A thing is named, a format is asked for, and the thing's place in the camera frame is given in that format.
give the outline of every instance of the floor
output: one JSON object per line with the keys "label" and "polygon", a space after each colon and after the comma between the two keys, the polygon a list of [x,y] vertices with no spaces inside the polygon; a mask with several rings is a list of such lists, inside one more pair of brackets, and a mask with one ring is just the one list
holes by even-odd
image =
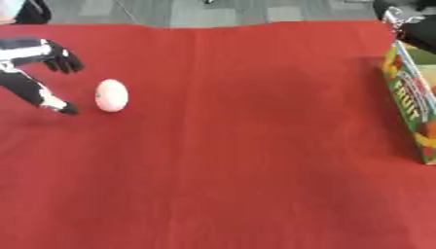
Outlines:
{"label": "floor", "polygon": [[46,0],[55,23],[214,27],[283,20],[374,18],[371,4],[345,0]]}

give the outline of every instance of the colorful box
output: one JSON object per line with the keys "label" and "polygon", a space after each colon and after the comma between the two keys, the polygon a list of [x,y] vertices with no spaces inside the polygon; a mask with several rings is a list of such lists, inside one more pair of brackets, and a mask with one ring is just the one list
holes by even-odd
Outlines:
{"label": "colorful box", "polygon": [[436,164],[436,55],[396,41],[382,71],[423,161]]}

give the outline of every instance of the ball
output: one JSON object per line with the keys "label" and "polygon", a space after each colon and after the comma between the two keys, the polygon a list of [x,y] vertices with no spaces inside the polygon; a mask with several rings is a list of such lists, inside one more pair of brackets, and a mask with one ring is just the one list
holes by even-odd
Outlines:
{"label": "ball", "polygon": [[116,80],[105,80],[97,87],[95,102],[105,112],[119,112],[128,103],[127,88]]}

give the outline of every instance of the red carpet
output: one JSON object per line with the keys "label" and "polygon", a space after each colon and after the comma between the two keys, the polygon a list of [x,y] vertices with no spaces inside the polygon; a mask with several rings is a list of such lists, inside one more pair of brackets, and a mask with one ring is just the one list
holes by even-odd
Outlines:
{"label": "red carpet", "polygon": [[[2,27],[88,66],[27,69],[79,117],[0,89],[0,248],[434,249],[436,168],[377,69],[371,22]],[[93,103],[99,81],[125,111]]]}

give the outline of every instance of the robotic hand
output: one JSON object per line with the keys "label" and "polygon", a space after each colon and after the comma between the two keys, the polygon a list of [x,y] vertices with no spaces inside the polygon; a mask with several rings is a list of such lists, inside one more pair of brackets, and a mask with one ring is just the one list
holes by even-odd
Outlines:
{"label": "robotic hand", "polygon": [[55,97],[42,83],[16,68],[32,62],[44,62],[51,70],[65,74],[84,68],[76,55],[52,41],[37,38],[0,39],[0,86],[36,107],[50,108],[68,115],[78,114],[72,103]]}
{"label": "robotic hand", "polygon": [[422,11],[436,6],[434,0],[375,0],[374,9],[380,20],[393,25],[397,39],[419,49],[436,53],[435,15]]}

